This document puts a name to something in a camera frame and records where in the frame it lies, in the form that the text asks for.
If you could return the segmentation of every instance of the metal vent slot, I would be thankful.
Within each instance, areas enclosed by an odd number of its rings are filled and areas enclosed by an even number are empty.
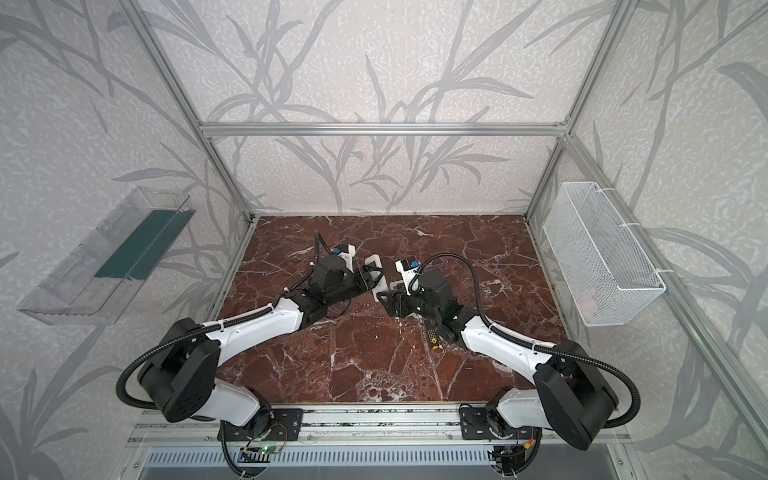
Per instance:
[[[353,445],[353,446],[287,446],[279,454],[256,455],[258,462],[269,467],[354,466],[354,465],[488,465],[487,445]],[[231,448],[237,461],[240,448]],[[145,466],[201,467],[225,466],[218,447],[153,447]]]

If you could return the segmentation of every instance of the transparent acrylic box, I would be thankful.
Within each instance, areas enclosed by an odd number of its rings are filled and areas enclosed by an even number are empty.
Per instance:
[[[184,209],[188,199],[186,194],[136,188],[18,309],[48,324],[112,325],[157,265],[155,258],[159,261],[191,218],[194,210]],[[136,260],[121,267],[124,274],[118,268],[111,275],[99,275],[131,234],[157,210],[166,213],[160,223],[155,222],[149,236],[134,242],[131,259]],[[138,269],[143,278],[137,278]]]

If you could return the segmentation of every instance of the marble tabletop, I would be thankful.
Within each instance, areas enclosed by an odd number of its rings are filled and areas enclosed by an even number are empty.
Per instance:
[[[561,342],[565,332],[523,217],[261,217],[220,317],[265,305],[295,283],[313,259],[313,231],[332,247],[357,247],[356,261],[378,253],[388,282],[394,261],[460,253],[472,261],[488,318],[526,335]],[[466,266],[437,259],[460,303],[474,306]],[[343,306],[333,307],[329,315]],[[502,386],[533,385],[493,360],[442,341],[432,350],[415,318],[393,319],[366,294],[342,316],[243,352],[217,375],[271,403],[487,401]]]

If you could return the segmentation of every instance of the enclosure wall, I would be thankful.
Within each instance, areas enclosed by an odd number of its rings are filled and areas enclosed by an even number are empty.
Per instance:
[[[640,2],[575,127],[764,392],[766,13],[766,2]],[[593,178],[563,156],[531,223],[573,337],[638,383],[627,429],[649,478],[768,478],[663,299],[625,326],[584,328],[541,230],[559,183],[580,180]]]
[[[562,122],[614,2],[153,2],[203,122]],[[241,137],[255,212],[521,213],[547,138]]]
[[[118,372],[202,319],[246,223],[113,2],[0,5],[0,477],[107,478],[140,412]],[[197,212],[112,326],[16,310],[136,186]],[[138,387],[131,385],[138,394]]]

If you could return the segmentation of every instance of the metal mounting plate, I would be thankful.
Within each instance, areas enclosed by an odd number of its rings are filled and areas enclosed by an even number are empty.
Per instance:
[[[461,406],[458,415],[462,420],[462,438],[464,440],[499,440],[488,425],[488,413],[485,407]],[[531,427],[521,427],[513,431],[508,440],[531,438]]]
[[[272,409],[272,413],[275,415],[274,424],[285,426],[285,430],[279,426],[273,426],[260,442],[295,442],[298,440],[304,411],[302,409]],[[217,439],[220,440],[220,436],[221,431],[219,431]],[[237,427],[230,427],[224,440],[227,442],[246,442],[248,438],[245,437],[242,430]]]

